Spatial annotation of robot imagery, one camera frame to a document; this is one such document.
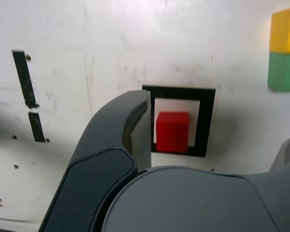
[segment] black stripe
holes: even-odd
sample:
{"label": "black stripe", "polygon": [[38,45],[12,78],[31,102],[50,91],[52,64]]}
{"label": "black stripe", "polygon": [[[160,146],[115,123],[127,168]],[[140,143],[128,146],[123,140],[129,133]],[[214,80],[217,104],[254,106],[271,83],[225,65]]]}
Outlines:
{"label": "black stripe", "polygon": [[24,95],[25,104],[29,109],[37,108],[37,104],[34,92],[32,88],[31,78],[27,66],[26,56],[24,51],[12,51],[13,58],[18,73],[18,78],[21,86],[21,90]]}
{"label": "black stripe", "polygon": [[31,124],[32,133],[36,142],[45,143],[41,121],[38,113],[29,112],[29,121]]}

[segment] black frame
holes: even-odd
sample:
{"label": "black frame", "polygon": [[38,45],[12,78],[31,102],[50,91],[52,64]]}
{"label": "black frame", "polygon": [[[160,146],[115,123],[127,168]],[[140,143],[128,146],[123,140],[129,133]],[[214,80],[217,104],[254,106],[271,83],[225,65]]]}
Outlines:
{"label": "black frame", "polygon": [[155,98],[195,100],[200,101],[200,107],[194,146],[189,146],[188,151],[185,153],[178,152],[174,153],[167,152],[167,153],[205,157],[216,90],[213,88],[184,88],[184,87],[148,86],[148,85],[143,85],[142,89],[150,91],[151,151],[162,153],[160,151],[157,151],[156,144],[154,143]]}

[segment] red cube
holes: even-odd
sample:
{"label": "red cube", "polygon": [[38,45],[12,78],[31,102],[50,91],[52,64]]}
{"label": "red cube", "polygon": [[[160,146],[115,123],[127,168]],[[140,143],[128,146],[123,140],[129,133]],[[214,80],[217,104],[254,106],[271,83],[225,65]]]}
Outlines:
{"label": "red cube", "polygon": [[160,112],[156,122],[157,151],[188,151],[188,112]]}

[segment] hole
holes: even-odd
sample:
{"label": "hole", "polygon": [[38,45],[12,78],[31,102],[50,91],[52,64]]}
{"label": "hole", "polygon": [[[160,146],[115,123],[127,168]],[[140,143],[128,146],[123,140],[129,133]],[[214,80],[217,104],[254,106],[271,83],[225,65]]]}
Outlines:
{"label": "hole", "polygon": [[29,56],[28,54],[26,54],[26,60],[27,61],[31,61],[31,56]]}

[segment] scratch mark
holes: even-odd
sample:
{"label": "scratch mark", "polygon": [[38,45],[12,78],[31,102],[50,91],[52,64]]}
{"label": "scratch mark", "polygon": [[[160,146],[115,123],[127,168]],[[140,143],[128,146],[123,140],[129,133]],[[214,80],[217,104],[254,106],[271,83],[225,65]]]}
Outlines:
{"label": "scratch mark", "polygon": [[1,103],[1,105],[5,106],[6,108],[9,108],[9,109],[11,108],[8,103],[4,103],[4,102],[0,102],[0,103]]}
{"label": "scratch mark", "polygon": [[57,110],[57,103],[56,103],[55,95],[53,93],[48,93],[47,91],[46,91],[46,95],[47,95],[47,98],[49,100],[51,100],[51,98],[53,98],[53,101],[54,101],[54,109],[56,111]]}
{"label": "scratch mark", "polygon": [[48,92],[46,92],[47,98],[50,100],[50,96],[48,95]]}
{"label": "scratch mark", "polygon": [[86,76],[86,86],[87,86],[87,96],[88,96],[88,103],[89,103],[89,109],[92,112],[92,108],[91,108],[91,99],[90,99],[90,88],[89,88],[89,75],[92,75],[92,67],[90,68],[90,74],[88,75],[87,71],[87,61],[86,61],[86,56],[84,56],[84,65],[85,65],[85,76]]}
{"label": "scratch mark", "polygon": [[55,76],[58,75],[58,73],[56,72],[56,70],[52,69],[53,74],[55,74]]}

